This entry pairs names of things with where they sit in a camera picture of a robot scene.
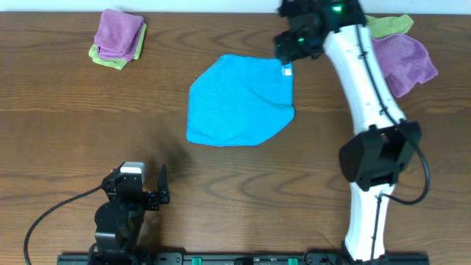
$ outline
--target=towel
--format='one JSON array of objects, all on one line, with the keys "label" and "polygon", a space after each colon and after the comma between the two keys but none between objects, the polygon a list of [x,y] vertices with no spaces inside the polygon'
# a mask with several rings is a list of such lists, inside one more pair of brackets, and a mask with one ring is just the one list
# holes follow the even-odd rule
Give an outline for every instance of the towel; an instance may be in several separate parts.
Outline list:
[{"label": "towel", "polygon": [[417,83],[423,84],[438,74],[427,49],[404,34],[373,39],[373,49],[389,89],[397,98],[406,95]]},{"label": "towel", "polygon": [[98,63],[102,66],[113,67],[114,69],[118,70],[122,70],[123,67],[127,64],[127,61],[123,58],[103,60],[98,55],[98,46],[96,44],[91,46],[90,51],[88,51],[88,56],[91,57],[94,63]]},{"label": "towel", "polygon": [[[144,41],[144,33],[146,31],[147,25],[144,24],[141,31],[141,36],[139,37],[138,45],[135,49],[134,56],[132,57],[134,60],[139,59],[142,50],[142,43]],[[96,44],[92,45],[90,51],[88,51],[88,56],[92,58],[94,63],[98,63],[103,66],[113,67],[118,70],[122,70],[123,67],[127,64],[127,61],[123,58],[116,58],[116,59],[102,59],[98,54],[98,46]]]},{"label": "towel", "polygon": [[293,118],[292,64],[226,54],[191,86],[186,137],[195,144],[256,146]]},{"label": "towel", "polygon": [[123,58],[131,61],[144,26],[144,19],[115,10],[102,13],[95,44],[102,59]]},{"label": "towel", "polygon": [[382,38],[397,33],[405,34],[414,24],[414,21],[408,15],[385,18],[373,18],[369,15],[365,16],[373,38]]}]

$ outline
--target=green cloth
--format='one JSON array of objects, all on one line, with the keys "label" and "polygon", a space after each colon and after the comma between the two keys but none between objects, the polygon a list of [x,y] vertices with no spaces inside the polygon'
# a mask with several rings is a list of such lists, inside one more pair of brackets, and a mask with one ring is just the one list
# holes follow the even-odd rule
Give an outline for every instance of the green cloth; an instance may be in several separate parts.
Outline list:
[{"label": "green cloth", "polygon": [[[139,59],[139,56],[141,55],[142,43],[144,41],[144,33],[146,32],[146,28],[147,25],[144,24],[142,26],[141,36],[139,36],[138,45],[135,48],[134,56],[132,57],[134,60]],[[102,66],[113,67],[114,69],[118,70],[122,70],[123,67],[127,64],[127,61],[123,58],[103,60],[98,54],[98,46],[96,44],[92,45],[90,51],[88,51],[88,56],[91,57],[94,63],[98,63]]]},{"label": "green cloth", "polygon": [[408,15],[385,18],[373,18],[366,15],[366,22],[371,28],[371,36],[373,38],[382,38],[397,33],[405,34],[414,24],[414,21]]},{"label": "green cloth", "polygon": [[123,67],[127,64],[127,61],[123,58],[103,60],[98,55],[98,46],[96,44],[92,45],[90,51],[88,51],[88,56],[91,57],[94,63],[101,64],[102,66],[113,67],[114,69],[118,70],[122,70]]},{"label": "green cloth", "polygon": [[135,47],[135,52],[134,52],[134,57],[133,57],[134,60],[139,59],[139,55],[141,55],[142,43],[144,42],[144,33],[146,33],[146,28],[147,28],[147,25],[144,23],[144,25],[142,26],[141,36],[139,36],[138,46]]}]

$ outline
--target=purple towel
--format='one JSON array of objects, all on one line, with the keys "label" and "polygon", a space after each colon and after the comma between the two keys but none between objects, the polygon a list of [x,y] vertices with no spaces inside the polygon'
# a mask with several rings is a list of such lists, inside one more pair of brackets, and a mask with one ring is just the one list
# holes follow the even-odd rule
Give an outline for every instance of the purple towel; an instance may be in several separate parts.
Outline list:
[{"label": "purple towel", "polygon": [[123,58],[127,62],[131,61],[143,25],[144,19],[138,15],[105,10],[95,35],[100,58]]},{"label": "purple towel", "polygon": [[373,39],[373,49],[389,89],[397,98],[406,95],[417,83],[423,84],[438,74],[427,49],[404,34]]}]

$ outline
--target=green light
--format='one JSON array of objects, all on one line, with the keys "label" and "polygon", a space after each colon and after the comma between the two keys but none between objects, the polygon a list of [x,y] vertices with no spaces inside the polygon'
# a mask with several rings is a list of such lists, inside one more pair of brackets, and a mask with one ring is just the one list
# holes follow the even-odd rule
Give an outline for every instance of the green light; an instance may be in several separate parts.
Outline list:
[{"label": "green light", "polygon": [[340,6],[340,5],[333,6],[333,7],[332,7],[332,10],[333,10],[334,12],[340,13],[340,12],[341,12],[341,6]]}]

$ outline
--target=wooden table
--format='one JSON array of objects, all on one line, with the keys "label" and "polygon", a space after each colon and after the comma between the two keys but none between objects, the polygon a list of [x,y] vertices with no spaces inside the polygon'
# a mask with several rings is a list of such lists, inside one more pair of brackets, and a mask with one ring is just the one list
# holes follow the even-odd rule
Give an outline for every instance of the wooden table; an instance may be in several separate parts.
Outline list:
[{"label": "wooden table", "polygon": [[[171,204],[147,213],[140,242],[152,250],[303,252],[339,248],[350,189],[337,154],[353,136],[330,61],[294,63],[296,117],[257,147],[186,141],[188,90],[225,53],[272,57],[286,29],[276,15],[143,13],[141,59],[123,71],[91,62],[99,13],[0,13],[1,264],[23,264],[29,226],[87,191],[122,161],[169,169]],[[390,251],[426,251],[432,264],[471,253],[471,17],[414,15],[439,76],[398,99],[420,121],[432,189],[420,205],[391,203]],[[415,158],[395,194],[422,189]],[[155,182],[148,182],[152,189]],[[94,243],[100,191],[55,211],[32,234],[34,265]]]}]

